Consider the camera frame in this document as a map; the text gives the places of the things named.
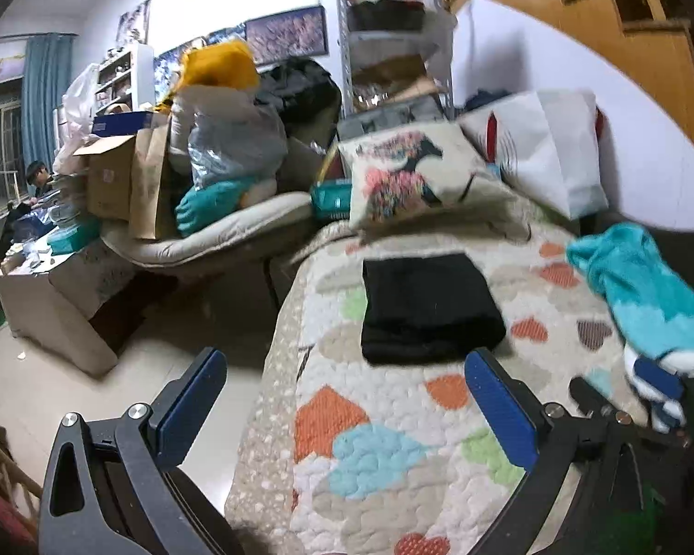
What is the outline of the black pants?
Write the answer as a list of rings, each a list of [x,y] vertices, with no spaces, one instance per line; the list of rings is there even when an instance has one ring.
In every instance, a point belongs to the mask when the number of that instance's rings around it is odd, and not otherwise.
[[[366,259],[361,332],[369,364],[443,364],[491,351],[506,327],[488,282],[463,252]]]

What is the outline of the teal white fleece blanket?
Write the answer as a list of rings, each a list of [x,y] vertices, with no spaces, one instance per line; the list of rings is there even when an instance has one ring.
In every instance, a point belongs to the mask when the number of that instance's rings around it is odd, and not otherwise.
[[[658,431],[686,424],[680,398],[636,374],[651,361],[680,377],[694,378],[694,290],[664,261],[650,232],[617,223],[565,247],[571,267],[602,296],[624,339],[627,381],[651,405]]]

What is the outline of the heart pattern quilt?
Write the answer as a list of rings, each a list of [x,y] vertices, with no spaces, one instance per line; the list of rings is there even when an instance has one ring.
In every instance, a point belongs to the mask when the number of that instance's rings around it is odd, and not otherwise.
[[[569,222],[528,199],[455,209],[376,234],[346,222],[297,254],[225,516],[249,554],[465,554],[523,472],[506,460],[458,362],[363,358],[370,259],[463,253],[508,334],[502,365],[541,400],[582,376],[644,422],[606,302],[565,261]]]

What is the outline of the brown paper bag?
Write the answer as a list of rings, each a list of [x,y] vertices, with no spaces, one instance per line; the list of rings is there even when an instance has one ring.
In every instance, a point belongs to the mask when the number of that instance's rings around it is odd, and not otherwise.
[[[146,242],[161,241],[175,233],[171,212],[171,168],[167,160],[169,120],[136,134],[131,165],[129,234]]]

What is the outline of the beige folded mattress pad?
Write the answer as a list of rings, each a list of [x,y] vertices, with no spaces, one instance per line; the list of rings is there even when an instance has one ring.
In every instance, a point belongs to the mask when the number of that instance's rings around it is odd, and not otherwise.
[[[137,267],[171,269],[249,246],[281,229],[290,237],[296,229],[306,228],[311,213],[308,193],[289,192],[237,210],[185,238],[132,238],[129,226],[118,221],[102,223],[100,237],[107,248]]]

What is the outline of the cardboard box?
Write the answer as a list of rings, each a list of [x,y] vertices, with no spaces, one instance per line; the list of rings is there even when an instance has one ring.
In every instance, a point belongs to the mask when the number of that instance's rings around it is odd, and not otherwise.
[[[94,216],[129,222],[131,165],[139,132],[105,136],[72,154],[87,168],[87,209]]]

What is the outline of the white paper shopping bag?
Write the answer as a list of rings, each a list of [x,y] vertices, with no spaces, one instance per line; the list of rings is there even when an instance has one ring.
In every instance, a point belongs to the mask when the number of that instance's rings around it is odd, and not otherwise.
[[[589,90],[539,90],[495,100],[458,124],[510,187],[576,221],[608,208],[598,117]]]

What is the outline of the floral woman print pillow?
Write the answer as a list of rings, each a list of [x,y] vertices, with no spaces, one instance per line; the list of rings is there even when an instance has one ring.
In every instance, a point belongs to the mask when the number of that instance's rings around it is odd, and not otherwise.
[[[440,210],[504,204],[514,193],[488,170],[459,124],[421,122],[338,144],[351,179],[349,225],[382,229]]]

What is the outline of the teal tissue pack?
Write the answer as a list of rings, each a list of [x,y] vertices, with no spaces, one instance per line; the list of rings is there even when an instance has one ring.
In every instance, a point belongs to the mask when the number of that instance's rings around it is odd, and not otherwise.
[[[320,221],[343,221],[351,210],[352,182],[329,179],[310,188],[313,217]]]

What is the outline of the clear plastic bag bundle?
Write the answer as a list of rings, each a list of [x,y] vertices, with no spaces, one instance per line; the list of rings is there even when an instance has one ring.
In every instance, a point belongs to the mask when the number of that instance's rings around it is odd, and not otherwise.
[[[288,153],[277,109],[248,90],[190,85],[173,98],[167,156],[203,189],[222,180],[271,178]]]

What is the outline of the white bookshelf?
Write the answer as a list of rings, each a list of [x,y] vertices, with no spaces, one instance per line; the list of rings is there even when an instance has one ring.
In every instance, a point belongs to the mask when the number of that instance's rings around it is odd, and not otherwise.
[[[99,67],[95,113],[106,114],[116,104],[132,111],[155,102],[154,54],[149,45],[132,43]]]

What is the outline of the blue curtain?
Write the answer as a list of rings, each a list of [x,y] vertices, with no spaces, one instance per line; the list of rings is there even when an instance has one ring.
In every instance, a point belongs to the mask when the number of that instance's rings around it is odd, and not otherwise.
[[[61,105],[71,81],[74,37],[38,34],[28,39],[21,95],[22,157],[51,166],[55,151],[53,111]]]

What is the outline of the yellow bag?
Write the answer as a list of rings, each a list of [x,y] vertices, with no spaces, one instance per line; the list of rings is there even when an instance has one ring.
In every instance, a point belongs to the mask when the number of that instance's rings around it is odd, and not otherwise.
[[[241,39],[190,49],[180,59],[180,70],[169,92],[154,111],[170,111],[175,95],[190,85],[216,86],[236,90],[253,90],[259,85],[259,74],[253,54]]]

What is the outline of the metal storage shelf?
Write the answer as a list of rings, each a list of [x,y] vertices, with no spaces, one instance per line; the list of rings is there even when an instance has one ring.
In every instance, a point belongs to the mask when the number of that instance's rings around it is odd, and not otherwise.
[[[432,97],[450,113],[456,19],[445,0],[337,0],[345,115]]]

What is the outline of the dark framed wall picture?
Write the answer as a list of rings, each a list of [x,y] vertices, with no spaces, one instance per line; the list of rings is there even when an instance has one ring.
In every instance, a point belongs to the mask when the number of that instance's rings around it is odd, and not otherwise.
[[[249,19],[245,21],[245,41],[257,67],[327,55],[326,10],[318,4]]]

